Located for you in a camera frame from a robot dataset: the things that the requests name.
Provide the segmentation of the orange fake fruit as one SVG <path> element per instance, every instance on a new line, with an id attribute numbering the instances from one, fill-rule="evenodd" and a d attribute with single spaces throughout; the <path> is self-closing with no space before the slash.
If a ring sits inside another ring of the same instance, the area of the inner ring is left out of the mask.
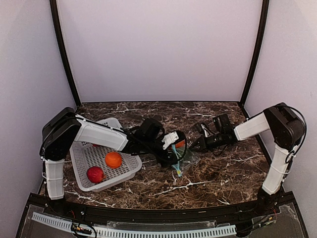
<path id="1" fill-rule="evenodd" d="M 185 145 L 186 145 L 185 140 L 180 141 L 180 142 L 178 142 L 178 143 L 176 143 L 176 144 L 173 144 L 173 146 L 174 146 L 175 148 L 184 147 Z"/>
<path id="2" fill-rule="evenodd" d="M 122 156 L 118 152 L 109 152 L 105 156 L 105 163 L 111 169 L 117 169 L 122 164 Z"/>

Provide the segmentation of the clear zip top bag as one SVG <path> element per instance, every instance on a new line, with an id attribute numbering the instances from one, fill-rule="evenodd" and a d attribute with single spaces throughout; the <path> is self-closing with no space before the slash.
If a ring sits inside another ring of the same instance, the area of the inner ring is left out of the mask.
<path id="1" fill-rule="evenodd" d="M 172 145 L 171 149 L 178 159 L 177 164 L 171 165 L 171 167 L 176 170 L 178 177 L 182 177 L 191 166 L 196 165 L 200 161 L 199 156 L 196 153 L 190 151 L 189 148 L 186 148 L 185 146 L 175 148 Z"/>

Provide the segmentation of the red fake apple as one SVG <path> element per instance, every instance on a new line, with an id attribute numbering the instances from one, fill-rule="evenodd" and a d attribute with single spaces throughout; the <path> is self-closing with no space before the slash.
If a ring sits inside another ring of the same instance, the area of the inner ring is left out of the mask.
<path id="1" fill-rule="evenodd" d="M 87 170 L 86 175 L 91 183 L 100 183 L 106 178 L 103 170 L 97 166 L 90 167 Z"/>

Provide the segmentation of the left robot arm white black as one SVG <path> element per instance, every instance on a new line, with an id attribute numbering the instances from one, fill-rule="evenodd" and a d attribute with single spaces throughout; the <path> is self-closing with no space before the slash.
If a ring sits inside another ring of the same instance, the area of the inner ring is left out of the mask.
<path id="1" fill-rule="evenodd" d="M 79 188 L 99 192 L 133 178 L 141 165 L 141 154 L 152 154 L 162 166 L 178 163 L 176 144 L 184 140 L 180 131 L 166 133 L 155 119 L 123 129 L 116 118 L 99 122 L 64 108 L 42 129 L 39 155 L 44 161 L 50 207 L 66 216 L 70 206 L 63 200 L 63 166 L 70 154 Z"/>

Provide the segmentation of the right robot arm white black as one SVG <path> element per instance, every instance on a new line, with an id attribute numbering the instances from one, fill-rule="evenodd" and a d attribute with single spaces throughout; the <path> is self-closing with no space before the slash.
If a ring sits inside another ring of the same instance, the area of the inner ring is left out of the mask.
<path id="1" fill-rule="evenodd" d="M 212 121 L 217 132 L 211 131 L 203 122 L 195 125 L 201 136 L 192 143 L 191 151 L 212 152 L 219 147 L 232 145 L 262 132 L 271 132 L 275 151 L 260 191 L 268 195 L 276 194 L 290 173 L 293 159 L 306 138 L 305 117 L 297 109 L 279 103 L 237 126 L 231 123 L 227 114 L 216 116 Z"/>

